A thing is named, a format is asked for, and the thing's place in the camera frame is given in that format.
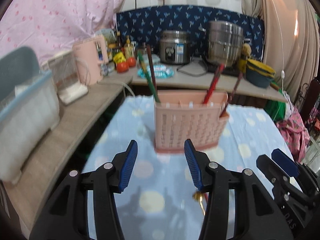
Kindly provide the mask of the gold flower spoon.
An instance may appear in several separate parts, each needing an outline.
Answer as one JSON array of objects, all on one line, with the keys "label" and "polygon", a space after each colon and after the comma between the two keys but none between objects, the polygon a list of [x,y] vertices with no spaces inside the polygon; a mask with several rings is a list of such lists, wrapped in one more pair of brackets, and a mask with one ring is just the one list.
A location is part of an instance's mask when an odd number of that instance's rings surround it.
[{"label": "gold flower spoon", "polygon": [[205,193],[200,192],[200,191],[196,191],[193,193],[192,198],[193,198],[193,200],[195,200],[196,202],[199,203],[200,208],[202,210],[202,213],[203,213],[203,215],[205,215],[206,210],[204,208],[204,201],[207,202],[207,195]]}]

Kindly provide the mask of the dark red chopstick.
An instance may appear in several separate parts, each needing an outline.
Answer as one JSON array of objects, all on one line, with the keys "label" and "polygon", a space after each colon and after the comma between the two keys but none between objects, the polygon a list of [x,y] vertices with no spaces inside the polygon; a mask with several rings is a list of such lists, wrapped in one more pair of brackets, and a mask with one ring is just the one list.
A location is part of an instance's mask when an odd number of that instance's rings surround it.
[{"label": "dark red chopstick", "polygon": [[236,92],[236,90],[237,90],[242,78],[243,78],[243,73],[240,72],[239,75],[238,75],[237,81],[236,81],[236,83],[235,83],[235,85],[233,87],[233,90],[232,90],[231,94],[228,95],[228,101],[227,101],[226,105],[224,106],[224,109],[221,111],[219,117],[222,117],[224,115],[224,113],[226,112],[228,104],[232,102],[233,97],[235,95],[235,92]]}]

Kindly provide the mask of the dark maroon chopstick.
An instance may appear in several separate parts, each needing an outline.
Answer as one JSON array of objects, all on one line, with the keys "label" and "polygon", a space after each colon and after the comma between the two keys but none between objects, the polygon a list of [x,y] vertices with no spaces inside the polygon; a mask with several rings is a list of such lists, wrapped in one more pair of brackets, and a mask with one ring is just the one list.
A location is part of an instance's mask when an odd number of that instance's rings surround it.
[{"label": "dark maroon chopstick", "polygon": [[150,47],[148,44],[146,45],[146,51],[147,51],[148,60],[149,60],[149,66],[150,66],[150,73],[151,73],[152,83],[153,83],[153,86],[154,86],[154,88],[155,88],[155,91],[157,92],[157,85],[156,85],[155,72],[154,72],[154,68],[153,68],[151,47]]}]

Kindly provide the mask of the pink floral cloth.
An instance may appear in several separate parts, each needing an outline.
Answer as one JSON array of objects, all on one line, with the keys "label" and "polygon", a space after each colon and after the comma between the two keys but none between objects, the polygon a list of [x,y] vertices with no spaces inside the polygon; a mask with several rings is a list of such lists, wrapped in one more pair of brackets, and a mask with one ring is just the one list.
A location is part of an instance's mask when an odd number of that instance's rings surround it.
[{"label": "pink floral cloth", "polygon": [[276,126],[284,138],[293,159],[301,163],[306,155],[310,135],[297,107],[294,107],[288,119],[276,122]]}]

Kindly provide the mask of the light blue planet tablecloth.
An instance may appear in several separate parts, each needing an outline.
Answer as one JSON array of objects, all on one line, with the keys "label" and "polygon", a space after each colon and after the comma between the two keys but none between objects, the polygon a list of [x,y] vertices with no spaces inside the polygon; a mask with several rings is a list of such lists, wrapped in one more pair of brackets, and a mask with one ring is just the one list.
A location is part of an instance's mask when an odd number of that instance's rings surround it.
[{"label": "light blue planet tablecloth", "polygon": [[[257,168],[260,155],[280,149],[291,152],[269,115],[262,109],[228,107],[229,120],[219,144],[206,149],[211,161],[233,171],[251,169],[272,190]],[[126,239],[198,239],[203,211],[193,199],[195,186],[184,154],[155,152],[153,98],[127,97],[96,143],[84,172],[91,172],[114,155],[138,143],[138,155],[128,187],[115,200]]]}]

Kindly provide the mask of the green bag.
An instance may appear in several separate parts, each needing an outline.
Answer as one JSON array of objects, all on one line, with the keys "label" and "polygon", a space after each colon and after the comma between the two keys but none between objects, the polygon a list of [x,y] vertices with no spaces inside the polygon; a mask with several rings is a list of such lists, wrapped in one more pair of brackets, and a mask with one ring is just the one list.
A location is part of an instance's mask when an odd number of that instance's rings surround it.
[{"label": "green bag", "polygon": [[274,122],[283,121],[285,117],[286,103],[280,101],[268,100],[264,111]]}]

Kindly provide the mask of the white plastic storage bin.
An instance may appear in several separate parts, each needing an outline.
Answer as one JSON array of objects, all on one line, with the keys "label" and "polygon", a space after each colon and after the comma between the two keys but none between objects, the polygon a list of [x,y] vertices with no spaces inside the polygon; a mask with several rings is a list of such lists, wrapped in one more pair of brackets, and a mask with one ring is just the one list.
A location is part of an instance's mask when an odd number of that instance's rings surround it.
[{"label": "white plastic storage bin", "polygon": [[1,58],[1,181],[17,184],[40,139],[60,121],[52,72],[20,47]]}]

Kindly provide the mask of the red tomato left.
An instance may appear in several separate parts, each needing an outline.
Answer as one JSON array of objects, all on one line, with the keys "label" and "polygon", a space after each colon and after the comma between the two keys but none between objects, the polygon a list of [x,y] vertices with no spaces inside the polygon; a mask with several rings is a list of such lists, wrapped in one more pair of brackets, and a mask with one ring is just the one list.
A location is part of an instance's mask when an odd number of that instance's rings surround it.
[{"label": "red tomato left", "polygon": [[129,64],[127,62],[118,63],[116,66],[117,73],[124,73],[129,70]]}]

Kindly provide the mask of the red tomato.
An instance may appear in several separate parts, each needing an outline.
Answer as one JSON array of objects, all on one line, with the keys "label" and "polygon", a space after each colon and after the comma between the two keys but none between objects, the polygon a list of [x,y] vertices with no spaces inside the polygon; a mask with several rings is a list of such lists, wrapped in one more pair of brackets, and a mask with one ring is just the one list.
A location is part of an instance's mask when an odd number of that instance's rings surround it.
[{"label": "red tomato", "polygon": [[129,70],[129,64],[127,62],[118,63],[116,66],[117,73],[124,73]]},{"label": "red tomato", "polygon": [[130,68],[132,67],[135,67],[136,66],[136,59],[134,57],[129,57],[127,60],[126,60],[126,63],[128,64],[128,66]]}]

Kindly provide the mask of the pink electric kettle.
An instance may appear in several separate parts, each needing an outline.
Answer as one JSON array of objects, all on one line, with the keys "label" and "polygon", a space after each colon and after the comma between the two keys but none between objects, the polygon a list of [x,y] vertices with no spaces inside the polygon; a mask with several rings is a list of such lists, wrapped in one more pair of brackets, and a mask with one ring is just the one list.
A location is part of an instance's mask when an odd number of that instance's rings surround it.
[{"label": "pink electric kettle", "polygon": [[101,65],[108,64],[105,38],[98,35],[76,42],[72,46],[79,80],[91,86],[103,79]]}]

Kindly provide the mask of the blue wet wipes pack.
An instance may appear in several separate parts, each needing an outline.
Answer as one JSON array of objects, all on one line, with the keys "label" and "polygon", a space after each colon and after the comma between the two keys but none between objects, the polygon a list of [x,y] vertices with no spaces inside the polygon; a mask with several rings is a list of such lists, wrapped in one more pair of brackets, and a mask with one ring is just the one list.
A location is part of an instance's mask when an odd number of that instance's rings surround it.
[{"label": "blue wet wipes pack", "polygon": [[[146,70],[148,71],[149,76],[151,77],[151,70],[150,70],[150,66],[146,66]],[[174,70],[172,69],[172,67],[167,67],[163,64],[156,64],[153,66],[153,70],[154,70],[154,74],[155,74],[155,78],[156,79],[168,79],[174,76]],[[137,71],[137,75],[138,77],[141,77],[143,79],[146,79],[145,77],[145,73],[142,70],[142,68],[140,68]]]}]

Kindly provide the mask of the red tomato right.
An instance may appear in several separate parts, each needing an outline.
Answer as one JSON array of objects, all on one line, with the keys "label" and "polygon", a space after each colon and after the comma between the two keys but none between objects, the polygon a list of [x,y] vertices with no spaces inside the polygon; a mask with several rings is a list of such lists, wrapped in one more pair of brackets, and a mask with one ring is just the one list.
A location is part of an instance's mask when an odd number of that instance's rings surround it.
[{"label": "red tomato right", "polygon": [[134,57],[129,57],[127,60],[126,60],[126,63],[128,64],[128,66],[130,68],[132,67],[135,67],[136,66],[136,59]]}]

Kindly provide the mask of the yellow oil bottle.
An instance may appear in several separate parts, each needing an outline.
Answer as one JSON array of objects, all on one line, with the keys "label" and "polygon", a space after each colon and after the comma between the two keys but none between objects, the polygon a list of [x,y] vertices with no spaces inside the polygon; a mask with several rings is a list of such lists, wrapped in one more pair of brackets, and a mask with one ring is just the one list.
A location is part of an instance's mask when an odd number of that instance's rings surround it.
[{"label": "yellow oil bottle", "polygon": [[124,55],[126,59],[129,59],[134,56],[134,46],[131,43],[129,35],[126,37],[126,43],[124,45]]}]

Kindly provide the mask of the steel rice cooker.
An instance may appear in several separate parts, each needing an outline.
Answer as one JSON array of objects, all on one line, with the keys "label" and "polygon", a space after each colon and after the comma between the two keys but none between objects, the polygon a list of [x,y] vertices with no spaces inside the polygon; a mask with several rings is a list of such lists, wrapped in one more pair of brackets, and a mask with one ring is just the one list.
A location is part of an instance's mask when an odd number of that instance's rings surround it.
[{"label": "steel rice cooker", "polygon": [[165,30],[159,41],[161,62],[188,64],[190,62],[190,35],[185,31]]}]

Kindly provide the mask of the steel stacked steamer pot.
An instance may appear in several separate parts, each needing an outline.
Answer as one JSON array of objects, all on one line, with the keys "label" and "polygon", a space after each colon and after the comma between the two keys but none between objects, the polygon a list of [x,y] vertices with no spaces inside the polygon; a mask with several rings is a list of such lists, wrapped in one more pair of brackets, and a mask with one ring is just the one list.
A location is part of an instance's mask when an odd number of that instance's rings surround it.
[{"label": "steel stacked steamer pot", "polygon": [[227,21],[209,21],[206,37],[209,63],[231,67],[239,59],[244,41],[242,27]]}]

